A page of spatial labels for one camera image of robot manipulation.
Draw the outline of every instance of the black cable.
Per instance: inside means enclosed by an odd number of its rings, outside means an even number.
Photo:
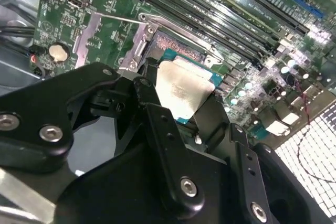
[[[301,162],[301,159],[300,159],[300,148],[301,148],[301,143],[303,142],[303,140],[306,138],[308,132],[309,132],[310,128],[308,128],[308,130],[303,134],[303,137],[300,139],[300,142],[298,144],[298,152],[297,152],[297,159],[299,161],[299,164],[300,166],[302,167],[302,169],[311,177],[317,179],[317,180],[321,180],[321,181],[324,181],[324,182],[327,182],[327,183],[336,183],[336,181],[332,181],[332,180],[328,180],[328,179],[325,179],[325,178],[320,178],[314,174],[311,174],[302,164]]]
[[[16,31],[0,31],[0,36],[10,36],[15,38],[33,38],[34,33],[19,33]]]
[[[25,21],[29,22],[30,24],[34,26],[36,25],[36,22],[37,22],[36,18],[32,16],[31,14],[27,13],[26,11],[22,10],[21,8],[19,8],[18,6],[12,3],[9,3],[5,5],[5,7],[15,12],[17,15],[19,15],[21,18],[23,18]]]
[[[6,47],[7,49],[11,50],[11,51],[14,51],[18,54],[20,54],[21,56],[27,58],[27,51],[28,51],[28,48],[24,47],[24,46],[21,46],[21,45],[18,45],[12,41],[10,41],[9,39],[7,38],[4,38],[4,37],[0,37],[0,45]]]
[[[0,26],[0,31],[15,31],[15,32],[26,32],[26,31],[35,31],[34,27],[26,26]]]

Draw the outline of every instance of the ram slot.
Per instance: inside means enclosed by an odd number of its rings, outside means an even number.
[[[163,2],[162,0],[144,0],[148,4],[154,6],[157,9],[160,9],[168,14],[168,16],[174,17],[176,20],[180,20],[184,26],[188,27],[188,30],[203,40],[210,41],[212,43],[217,43],[220,47],[229,49],[232,53],[235,53],[242,57],[245,60],[253,62],[254,65],[261,65],[257,57],[247,54],[246,51],[242,50],[239,47],[234,46],[230,42],[227,42],[223,37],[219,37],[212,32],[209,32],[207,29],[204,29],[203,26],[198,25],[185,14],[181,13],[178,10],[172,9],[170,5]]]
[[[243,40],[233,32],[224,30],[221,24],[215,22],[214,20],[209,20],[209,18],[207,18],[205,15],[201,14],[200,12],[196,12],[195,9],[189,7],[181,0],[166,0],[166,2],[169,3],[172,7],[176,6],[180,11],[183,12],[184,16],[188,17],[193,22],[203,26],[203,28],[207,29],[211,33],[222,37],[227,42],[233,44],[236,47],[239,47],[252,56],[258,56],[260,53],[263,53],[258,47]]]
[[[254,26],[260,28],[272,38],[278,37],[280,38],[280,33],[269,25],[267,25],[262,20],[258,19],[255,15],[249,13],[243,7],[239,6],[234,0],[206,0],[211,2],[216,8],[222,9],[223,7],[227,7],[232,13],[236,14],[243,20],[247,20],[249,23],[254,24]]]
[[[277,6],[270,3],[268,0],[251,0],[261,6],[270,16],[272,16],[275,20],[279,21],[284,26],[294,30],[300,36],[305,36],[309,29],[305,27],[303,24],[297,22],[287,13],[280,10]]]
[[[213,6],[211,6],[207,2],[204,2],[202,0],[182,0],[182,1],[184,1],[185,4],[193,7],[197,11],[204,13],[209,18],[218,21],[220,24],[233,31],[236,35],[244,38],[245,40],[248,40],[250,43],[253,43],[254,45],[258,45],[259,48],[263,47],[266,50],[270,50],[272,47],[275,46],[275,43],[272,44],[267,40],[265,40],[264,38],[260,37],[257,33],[253,33],[251,30],[244,27],[244,25],[235,21],[229,15],[216,10]]]
[[[253,34],[261,37],[263,40],[274,44],[275,41],[278,41],[280,37],[269,30],[264,30],[263,26],[256,26],[247,19],[245,19],[240,13],[234,12],[232,9],[228,8],[224,4],[220,3],[217,0],[195,0],[198,3],[202,3],[207,8],[213,9],[215,13],[219,14],[222,18],[229,17],[230,20],[233,20],[236,24],[239,24],[244,29],[247,29]]]

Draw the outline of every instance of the silver screw head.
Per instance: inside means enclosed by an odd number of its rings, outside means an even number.
[[[150,27],[148,27],[147,31],[148,31],[150,34],[153,34],[153,33],[155,33],[155,28],[152,27],[152,26],[150,26]]]
[[[253,214],[257,217],[257,219],[260,220],[260,222],[262,222],[262,223],[266,223],[267,222],[266,213],[261,208],[261,206],[259,206],[255,202],[252,202],[252,204],[251,204],[251,210],[252,210]]]
[[[110,70],[108,70],[108,69],[104,69],[104,70],[103,70],[103,73],[104,73],[104,74],[107,74],[108,76],[111,76],[111,75],[112,75],[112,72],[111,72]]]
[[[195,183],[188,178],[181,179],[181,189],[189,197],[195,197],[197,194]]]
[[[243,132],[242,128],[239,127],[238,125],[236,125],[236,129],[237,129],[237,131],[238,131],[239,133],[242,133],[242,132]]]
[[[58,142],[63,137],[63,131],[53,125],[44,126],[40,130],[40,137],[47,142]]]
[[[0,131],[12,131],[20,125],[20,120],[12,114],[0,115]]]

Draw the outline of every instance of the green circuit board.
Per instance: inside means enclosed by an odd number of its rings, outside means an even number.
[[[236,76],[236,83],[229,83],[232,89],[221,89],[224,99],[235,92],[243,79],[253,83],[247,96],[239,98],[239,103],[233,104],[228,113],[230,119],[240,125],[249,125],[253,113],[249,104],[261,99],[263,85],[270,79],[281,79],[277,64],[284,57],[290,55],[309,73],[318,72],[322,58],[335,48],[336,0],[76,1],[74,4],[73,0],[40,0],[34,44],[47,49],[60,42],[70,50],[70,57],[64,62],[53,61],[48,50],[39,55],[40,63],[50,70],[51,76],[76,67],[78,55],[74,46],[88,26],[92,13],[133,20],[139,20],[140,13],[160,15],[218,50],[224,60],[212,65],[211,69],[224,80],[233,69],[241,73]],[[133,47],[138,27],[135,23],[103,17],[86,44],[85,64],[100,61],[118,69]],[[274,61],[274,66],[267,65],[269,59]],[[281,80],[280,85],[285,90],[290,89]],[[275,102],[270,96],[262,100],[264,107]]]

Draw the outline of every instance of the dimm slot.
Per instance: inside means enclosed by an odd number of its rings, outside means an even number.
[[[241,46],[243,47],[242,50],[246,50],[248,53],[250,53],[252,56],[258,55],[261,50],[254,46],[253,44],[250,44],[249,42],[242,40],[240,37],[235,35],[233,32],[227,30],[224,31],[222,29],[222,26],[215,22],[214,20],[211,20],[209,22],[204,15],[201,13],[195,12],[195,9],[189,8],[187,5],[185,5],[181,0],[167,0],[168,3],[172,3],[176,5],[181,10],[185,10],[186,13],[184,15],[186,17],[189,17],[192,21],[197,22],[198,24],[202,25],[204,28],[211,30],[211,32],[215,33],[218,36],[223,37],[226,39],[229,43],[235,45],[235,46]]]
[[[217,10],[215,10],[211,5],[201,1],[201,0],[183,0],[190,7],[195,10],[205,14],[207,17],[211,18],[214,21],[217,21],[221,25],[230,29],[237,36],[247,40],[250,43],[257,44],[259,48],[263,48],[264,50],[270,50],[275,45],[272,45],[264,38],[259,37],[255,33],[253,34],[250,30],[245,28],[243,25],[236,22],[234,19],[225,15]]]
[[[280,10],[277,6],[270,3],[268,0],[251,0],[261,6],[270,16],[275,18],[281,24],[297,32],[300,36],[304,37],[309,29],[303,24],[297,22],[290,17],[287,13]]]
[[[171,15],[172,17],[175,17],[176,19],[181,20],[183,23],[185,23],[185,25],[188,26],[189,30],[192,33],[198,35],[199,37],[210,38],[212,42],[216,42],[221,47],[231,50],[233,53],[239,55],[243,59],[253,62],[254,65],[261,65],[260,61],[257,58],[246,54],[243,50],[241,50],[240,48],[234,47],[232,44],[226,42],[225,40],[218,39],[217,36],[214,36],[213,34],[204,30],[202,26],[196,26],[196,24],[192,22],[192,20],[190,20],[189,18],[186,18],[183,14],[178,13],[175,10],[171,9],[170,6],[167,6],[165,3],[162,3],[159,0],[144,0],[144,1],[146,1],[148,4],[154,6],[157,9],[161,9],[165,11],[167,14]]]
[[[265,43],[266,40],[265,38],[269,38],[271,39],[271,41],[274,41],[274,43],[272,44],[272,47],[274,47],[276,42],[279,41],[280,39],[280,37],[277,34],[272,33],[270,34],[269,32],[262,30],[261,28],[245,20],[238,13],[232,11],[230,8],[228,8],[227,6],[223,5],[218,1],[215,0],[194,0],[194,1],[197,2],[199,5],[202,5],[204,8],[207,8],[210,12],[213,13],[213,15],[225,19],[226,21],[230,22],[232,25],[236,26],[240,30],[244,30],[246,33],[248,33],[248,35],[255,36],[255,40],[259,41],[260,43],[263,42]]]

